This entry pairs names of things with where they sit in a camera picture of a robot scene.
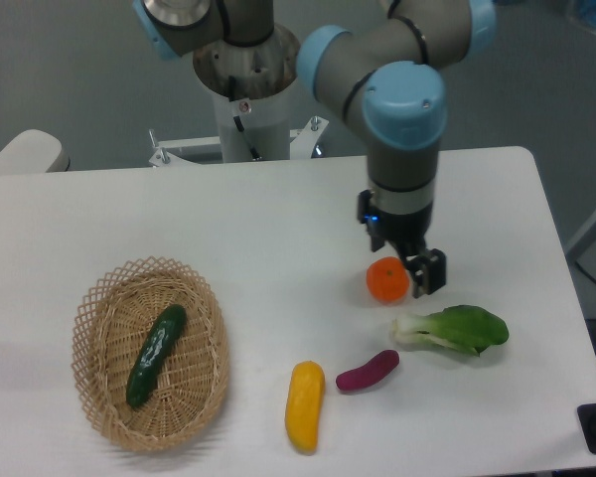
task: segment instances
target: yellow squash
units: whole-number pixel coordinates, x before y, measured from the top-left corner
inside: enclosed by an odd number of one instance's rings
[[[285,409],[285,428],[300,452],[311,454],[318,446],[318,422],[325,394],[325,373],[313,361],[296,365],[291,375]]]

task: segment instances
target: gray floor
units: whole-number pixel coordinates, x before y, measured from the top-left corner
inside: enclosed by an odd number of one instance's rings
[[[75,170],[142,167],[149,128],[160,139],[216,134],[191,59],[159,61],[129,4],[0,0],[0,150],[38,128],[63,142]],[[443,143],[532,151],[562,241],[596,207],[596,37],[568,23],[564,5],[527,0],[498,9],[493,47],[444,72]],[[372,0],[277,0],[276,18],[303,40],[331,23],[362,32],[383,14]],[[295,88],[292,127],[313,114],[330,117]],[[328,155],[364,152],[335,119],[324,147]],[[596,245],[582,260],[596,274]],[[586,316],[596,317],[596,288],[575,281]]]

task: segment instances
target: wicker basket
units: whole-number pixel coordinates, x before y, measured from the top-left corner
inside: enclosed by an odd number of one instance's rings
[[[159,375],[157,389],[133,410],[130,370],[155,318],[169,305],[188,322]],[[127,262],[97,281],[75,318],[75,385],[92,427],[134,450],[180,444],[219,410],[227,387],[228,347],[221,310],[204,279],[174,260]]]

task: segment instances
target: cucumber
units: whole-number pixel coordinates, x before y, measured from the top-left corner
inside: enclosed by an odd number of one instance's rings
[[[126,402],[133,409],[145,403],[157,388],[157,377],[186,325],[186,309],[170,305],[155,320],[130,371]]]

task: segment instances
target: white chair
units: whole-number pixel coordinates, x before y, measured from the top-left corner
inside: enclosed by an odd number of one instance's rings
[[[64,172],[70,165],[62,143],[36,129],[19,134],[0,151],[0,176]]]

